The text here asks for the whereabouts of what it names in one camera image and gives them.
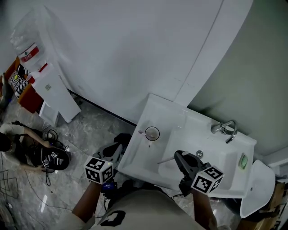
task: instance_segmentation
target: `marble floor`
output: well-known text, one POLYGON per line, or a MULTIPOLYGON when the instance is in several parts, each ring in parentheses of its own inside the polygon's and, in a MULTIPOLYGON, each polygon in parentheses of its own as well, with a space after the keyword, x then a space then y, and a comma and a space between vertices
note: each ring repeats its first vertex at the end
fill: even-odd
MULTIPOLYGON (((51 186, 46 184, 44 172, 29 172, 16 168, 3 158, 4 174, 0 173, 0 205, 5 204, 4 188, 8 189, 7 202, 12 207, 12 214, 18 229, 42 230, 53 229, 53 225, 60 216, 70 212, 82 196, 88 181, 85 178, 83 164, 89 155, 94 154, 101 146, 113 142, 114 137, 120 133, 133 134, 134 126, 114 117, 113 115, 75 98, 82 112, 71 123, 67 124, 62 117, 57 127, 53 128, 59 135, 59 140, 68 147, 71 154, 71 163, 63 171, 49 174, 51 186)), ((16 98, 10 102, 2 114, 2 120, 9 123, 15 120, 38 130, 48 131, 49 127, 38 114, 31 114, 23 109, 16 98)), ((121 185, 126 176, 117 174, 115 180, 121 185)), ((164 191, 173 196, 176 192, 168 189, 164 191)), ((194 217, 193 197, 176 197, 177 204, 194 217)), ((211 199, 211 207, 216 216, 218 226, 227 225, 236 229, 240 217, 234 215, 220 199, 211 199)), ((104 198, 101 195, 95 216, 104 214, 104 198)))

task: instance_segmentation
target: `drain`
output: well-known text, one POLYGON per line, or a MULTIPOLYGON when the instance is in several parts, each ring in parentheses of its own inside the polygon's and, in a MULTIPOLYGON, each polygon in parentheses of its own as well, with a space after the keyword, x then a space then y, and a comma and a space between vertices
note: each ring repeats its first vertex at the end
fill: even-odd
POLYGON ((201 159, 203 157, 203 152, 201 150, 198 150, 196 152, 196 156, 198 156, 198 158, 201 159))

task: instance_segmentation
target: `red label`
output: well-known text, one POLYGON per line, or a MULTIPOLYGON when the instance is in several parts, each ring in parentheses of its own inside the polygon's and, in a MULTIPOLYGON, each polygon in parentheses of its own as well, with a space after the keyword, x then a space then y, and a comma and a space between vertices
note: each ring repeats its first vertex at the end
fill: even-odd
POLYGON ((38 47, 36 46, 33 50, 30 51, 26 56, 21 58, 22 62, 27 62, 29 61, 32 57, 34 57, 37 53, 39 52, 38 47))

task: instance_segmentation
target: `sink basin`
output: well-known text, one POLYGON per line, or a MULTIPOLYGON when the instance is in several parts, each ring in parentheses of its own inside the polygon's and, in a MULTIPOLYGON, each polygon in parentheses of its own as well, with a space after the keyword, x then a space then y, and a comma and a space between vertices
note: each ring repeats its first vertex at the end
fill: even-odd
POLYGON ((236 138, 226 144, 228 135, 211 133, 212 124, 217 122, 150 94, 118 170, 161 187, 179 190, 178 185, 184 176, 175 160, 162 164, 157 162, 173 156, 177 150, 192 154, 201 150, 203 152, 201 160, 215 165, 225 174, 219 187, 209 195, 243 198, 248 190, 248 178, 256 141, 238 132, 236 138), (160 137, 154 142, 150 142, 138 133, 139 130, 144 131, 149 126, 155 126, 160 131, 160 137), (243 153, 248 158, 244 170, 238 167, 243 153))

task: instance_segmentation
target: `chrome faucet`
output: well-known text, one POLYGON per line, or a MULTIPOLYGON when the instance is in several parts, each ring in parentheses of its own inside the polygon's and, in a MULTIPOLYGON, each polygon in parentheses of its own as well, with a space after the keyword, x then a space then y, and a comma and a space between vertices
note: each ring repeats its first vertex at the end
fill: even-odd
POLYGON ((227 135, 231 135, 225 142, 226 144, 229 144, 231 141, 233 141, 233 139, 236 137, 236 134, 238 132, 238 127, 237 127, 237 123, 236 121, 228 121, 225 124, 224 123, 219 123, 219 124, 215 124, 213 126, 211 126, 211 132, 212 133, 216 133, 216 132, 221 132, 222 134, 227 134, 227 135), (226 126, 234 124, 234 131, 230 131, 225 129, 226 126))

